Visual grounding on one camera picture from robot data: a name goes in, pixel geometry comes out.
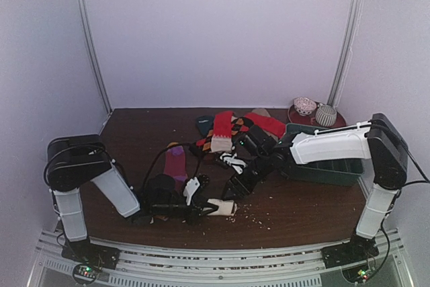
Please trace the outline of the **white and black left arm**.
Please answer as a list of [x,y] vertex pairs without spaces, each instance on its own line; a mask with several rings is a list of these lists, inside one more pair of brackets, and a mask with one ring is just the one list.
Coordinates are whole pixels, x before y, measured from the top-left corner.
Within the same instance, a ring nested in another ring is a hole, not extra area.
[[173,177],[160,174],[146,177],[141,188],[135,190],[96,134],[56,138],[49,143],[47,154],[44,181],[64,235],[71,242],[71,253],[83,263],[93,261],[97,255],[95,245],[88,242],[80,195],[81,186],[88,182],[132,224],[148,224],[156,216],[182,218],[191,224],[219,209],[200,194],[208,181],[205,176],[191,178],[177,190]]

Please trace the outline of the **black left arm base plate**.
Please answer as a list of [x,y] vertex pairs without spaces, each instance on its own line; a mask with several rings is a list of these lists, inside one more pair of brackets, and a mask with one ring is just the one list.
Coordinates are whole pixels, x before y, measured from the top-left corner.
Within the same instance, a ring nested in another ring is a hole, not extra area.
[[79,263],[114,270],[120,257],[120,250],[115,247],[94,244],[87,237],[75,242],[66,239],[61,255],[63,258]]

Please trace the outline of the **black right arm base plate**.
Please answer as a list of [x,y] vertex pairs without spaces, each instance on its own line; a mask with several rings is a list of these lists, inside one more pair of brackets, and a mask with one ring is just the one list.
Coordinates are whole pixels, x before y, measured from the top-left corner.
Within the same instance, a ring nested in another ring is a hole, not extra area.
[[366,239],[353,235],[349,242],[323,247],[321,255],[325,267],[334,268],[364,261],[369,256],[376,257],[379,255],[379,250],[376,247],[375,238]]

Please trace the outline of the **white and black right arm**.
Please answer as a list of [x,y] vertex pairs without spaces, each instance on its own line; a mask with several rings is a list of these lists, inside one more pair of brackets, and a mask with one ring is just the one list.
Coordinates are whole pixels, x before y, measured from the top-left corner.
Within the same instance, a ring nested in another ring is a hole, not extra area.
[[344,248],[351,261],[360,260],[380,230],[394,198],[406,183],[407,144],[382,113],[353,126],[306,132],[285,132],[274,140],[254,124],[239,142],[254,157],[225,184],[222,199],[240,199],[273,171],[290,170],[309,163],[345,159],[369,160],[374,170],[366,205],[355,227],[355,238]]

